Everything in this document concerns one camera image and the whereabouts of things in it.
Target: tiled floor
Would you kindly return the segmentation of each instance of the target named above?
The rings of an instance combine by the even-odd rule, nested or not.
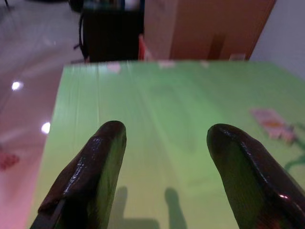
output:
[[[20,161],[0,171],[1,229],[25,227],[64,64],[81,59],[79,15],[67,2],[0,0],[0,153]],[[12,91],[14,81],[23,83]]]

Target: green tabletop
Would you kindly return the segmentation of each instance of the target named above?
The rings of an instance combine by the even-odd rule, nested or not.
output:
[[[29,224],[60,171],[109,120],[127,128],[110,229],[238,228],[206,146],[216,123],[257,138],[305,187],[305,149],[269,139],[249,112],[275,109],[305,141],[302,80],[263,62],[120,66],[64,68]]]

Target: brown cardboard box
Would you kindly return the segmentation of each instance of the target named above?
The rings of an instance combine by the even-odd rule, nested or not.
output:
[[[146,0],[156,59],[249,59],[275,0]]]

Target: white wall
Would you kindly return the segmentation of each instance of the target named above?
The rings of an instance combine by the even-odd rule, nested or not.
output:
[[[277,0],[251,57],[305,80],[305,0]]]

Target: green table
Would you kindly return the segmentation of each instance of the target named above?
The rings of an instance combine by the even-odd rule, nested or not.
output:
[[[97,128],[120,120],[127,148],[112,207],[113,229],[235,229],[220,176],[206,146],[215,123],[260,140],[305,187],[305,150],[270,140],[249,110],[274,108],[305,124],[305,82],[269,63],[124,62],[65,67],[29,223],[59,172]],[[296,128],[300,139],[305,133]]]

